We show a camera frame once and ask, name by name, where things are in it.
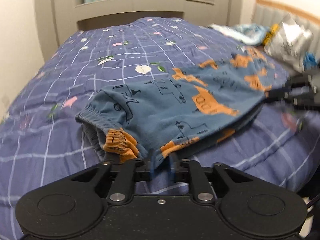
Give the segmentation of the blue cloth item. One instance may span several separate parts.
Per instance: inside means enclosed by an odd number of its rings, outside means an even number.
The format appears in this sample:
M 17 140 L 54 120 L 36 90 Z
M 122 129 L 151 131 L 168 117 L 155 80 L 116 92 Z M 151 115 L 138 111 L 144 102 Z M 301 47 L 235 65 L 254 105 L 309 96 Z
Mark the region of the blue cloth item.
M 315 56 L 313 53 L 306 53 L 303 59 L 303 66 L 304 69 L 311 69 L 317 67 L 317 60 L 315 59 Z

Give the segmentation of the grey built-in cabinet unit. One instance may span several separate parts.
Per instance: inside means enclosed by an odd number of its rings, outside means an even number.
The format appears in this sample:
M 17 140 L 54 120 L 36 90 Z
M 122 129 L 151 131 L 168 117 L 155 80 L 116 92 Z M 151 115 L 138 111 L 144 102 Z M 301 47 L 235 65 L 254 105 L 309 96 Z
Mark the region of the grey built-in cabinet unit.
M 195 25 L 235 25 L 243 0 L 34 0 L 44 60 L 78 30 L 124 25 L 139 18 L 179 17 Z

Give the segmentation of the white printed shopping bag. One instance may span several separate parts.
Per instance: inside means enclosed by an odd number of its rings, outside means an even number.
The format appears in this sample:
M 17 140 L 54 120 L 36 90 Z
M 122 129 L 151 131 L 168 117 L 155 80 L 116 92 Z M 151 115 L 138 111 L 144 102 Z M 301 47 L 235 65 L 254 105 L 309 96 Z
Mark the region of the white printed shopping bag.
M 313 33 L 287 14 L 277 31 L 264 46 L 267 55 L 289 64 L 296 72 L 304 72 L 303 60 L 313 41 Z

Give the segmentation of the yellow package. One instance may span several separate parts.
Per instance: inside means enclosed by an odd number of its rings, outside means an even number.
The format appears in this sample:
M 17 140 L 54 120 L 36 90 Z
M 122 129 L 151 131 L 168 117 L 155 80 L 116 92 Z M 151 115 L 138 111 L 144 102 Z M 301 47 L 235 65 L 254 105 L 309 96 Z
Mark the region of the yellow package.
M 262 41 L 262 45 L 265 46 L 268 44 L 268 42 L 270 42 L 271 38 L 274 36 L 274 34 L 277 32 L 279 28 L 279 24 L 273 24 L 269 31 L 266 33 L 266 36 L 264 38 L 264 40 Z

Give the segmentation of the wooden padded headboard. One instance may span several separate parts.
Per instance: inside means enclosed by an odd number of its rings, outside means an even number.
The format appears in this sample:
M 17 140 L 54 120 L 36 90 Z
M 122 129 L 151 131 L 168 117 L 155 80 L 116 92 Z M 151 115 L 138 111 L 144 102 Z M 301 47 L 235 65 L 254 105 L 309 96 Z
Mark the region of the wooden padded headboard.
M 271 0 L 255 0 L 251 18 L 252 23 L 271 26 L 279 23 L 285 16 L 291 16 L 296 23 L 302 25 L 313 34 L 309 51 L 319 54 L 319 17 L 302 9 Z

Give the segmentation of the light blue crumpled blanket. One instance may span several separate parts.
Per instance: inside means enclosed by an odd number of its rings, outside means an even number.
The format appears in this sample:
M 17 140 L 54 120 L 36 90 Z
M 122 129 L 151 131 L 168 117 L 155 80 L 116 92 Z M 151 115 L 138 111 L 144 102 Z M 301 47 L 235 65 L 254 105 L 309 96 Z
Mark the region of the light blue crumpled blanket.
M 249 46 L 261 45 L 270 30 L 269 27 L 256 23 L 237 24 L 231 27 L 210 24 L 208 27 Z

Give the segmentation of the blue pants with orange cars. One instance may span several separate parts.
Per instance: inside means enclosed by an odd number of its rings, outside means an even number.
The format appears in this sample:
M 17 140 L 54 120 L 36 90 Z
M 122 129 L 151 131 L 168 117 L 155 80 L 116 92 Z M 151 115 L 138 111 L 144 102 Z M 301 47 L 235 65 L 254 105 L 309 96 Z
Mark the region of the blue pants with orange cars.
M 106 86 L 75 117 L 103 160 L 195 154 L 227 139 L 259 113 L 275 65 L 245 47 L 227 60 L 172 68 L 167 77 Z

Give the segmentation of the blue grid floral quilt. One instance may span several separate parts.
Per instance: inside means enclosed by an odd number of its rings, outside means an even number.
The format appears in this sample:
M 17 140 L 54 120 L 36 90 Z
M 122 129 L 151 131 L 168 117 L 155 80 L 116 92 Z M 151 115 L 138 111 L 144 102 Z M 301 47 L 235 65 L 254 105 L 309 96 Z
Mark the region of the blue grid floral quilt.
M 1 123 L 1 239 L 19 239 L 15 205 L 22 195 L 99 163 L 76 114 L 107 85 L 167 76 L 173 67 L 226 60 L 243 45 L 178 18 L 77 31 L 11 104 Z M 265 105 L 257 118 L 221 144 L 193 155 L 222 162 L 292 191 L 319 167 L 319 114 Z

